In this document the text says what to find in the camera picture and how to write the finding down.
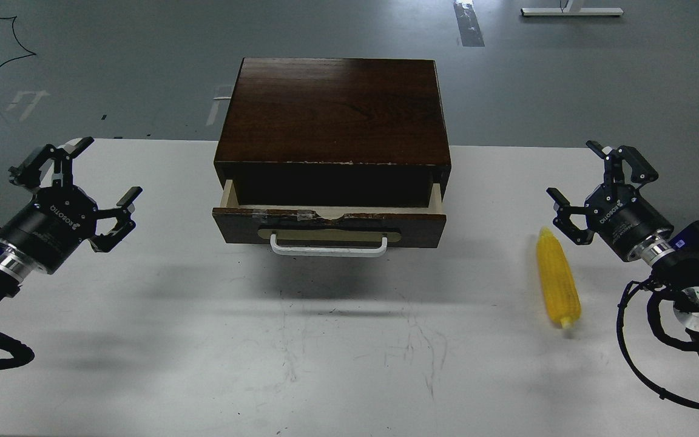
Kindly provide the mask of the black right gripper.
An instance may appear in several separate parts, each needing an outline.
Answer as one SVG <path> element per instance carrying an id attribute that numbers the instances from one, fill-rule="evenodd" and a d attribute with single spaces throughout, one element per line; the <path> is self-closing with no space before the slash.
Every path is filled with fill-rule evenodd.
<path id="1" fill-rule="evenodd" d="M 595 232 L 622 261 L 636 260 L 633 250 L 639 243 L 654 234 L 669 237 L 674 226 L 635 186 L 625 185 L 624 164 L 630 168 L 630 182 L 640 186 L 657 181 L 658 172 L 635 147 L 613 149 L 594 140 L 586 141 L 586 147 L 604 162 L 604 186 L 597 186 L 585 206 L 571 205 L 557 188 L 547 188 L 556 212 L 553 224 L 577 245 L 591 244 Z M 587 228 L 575 226 L 573 215 L 585 216 Z"/>

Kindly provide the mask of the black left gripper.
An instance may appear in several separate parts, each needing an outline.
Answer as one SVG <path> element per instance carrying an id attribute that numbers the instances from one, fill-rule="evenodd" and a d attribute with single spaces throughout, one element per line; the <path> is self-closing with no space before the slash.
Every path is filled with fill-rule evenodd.
<path id="1" fill-rule="evenodd" d="M 95 252 L 111 252 L 136 227 L 133 203 L 143 192 L 141 186 L 131 186 L 116 208 L 97 210 L 94 199 L 74 184 L 73 161 L 94 141 L 83 137 L 63 147 L 37 147 L 9 169 L 12 185 L 38 191 L 0 228 L 0 245 L 16 249 L 46 274 L 55 273 L 84 240 Z M 52 183 L 42 188 L 42 167 L 48 161 L 53 165 Z M 112 218 L 116 222 L 108 233 L 94 235 L 95 222 Z"/>

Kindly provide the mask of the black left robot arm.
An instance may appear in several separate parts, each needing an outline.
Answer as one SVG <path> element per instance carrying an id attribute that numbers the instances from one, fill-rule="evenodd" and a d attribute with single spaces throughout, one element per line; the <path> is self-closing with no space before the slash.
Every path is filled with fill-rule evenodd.
<path id="1" fill-rule="evenodd" d="M 31 272 L 55 273 L 83 243 L 95 252 L 109 252 L 134 230 L 133 202 L 142 192 L 130 188 L 111 209 L 74 184 L 73 163 L 93 142 L 37 147 L 19 166 L 9 169 L 9 180 L 32 194 L 28 204 L 0 226 L 0 302 L 14 297 Z M 27 365 L 33 349 L 0 332 L 0 371 Z"/>

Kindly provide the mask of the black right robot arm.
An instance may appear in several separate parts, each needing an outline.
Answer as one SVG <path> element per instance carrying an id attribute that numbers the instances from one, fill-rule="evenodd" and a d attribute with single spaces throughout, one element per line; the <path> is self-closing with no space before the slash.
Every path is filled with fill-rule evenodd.
<path id="1" fill-rule="evenodd" d="M 639 290 L 650 296 L 647 320 L 663 345 L 699 353 L 699 220 L 674 234 L 672 224 L 641 196 L 641 188 L 658 179 L 658 172 L 635 147 L 604 147 L 586 141 L 604 164 L 602 182 L 581 206 L 573 205 L 557 189 L 553 224 L 576 245 L 588 245 L 595 235 L 622 261 L 642 260 L 648 279 L 625 285 L 618 304 L 616 337 L 633 374 L 662 400 L 699 410 L 699 403 L 675 395 L 644 375 L 630 357 L 624 337 L 625 310 Z"/>

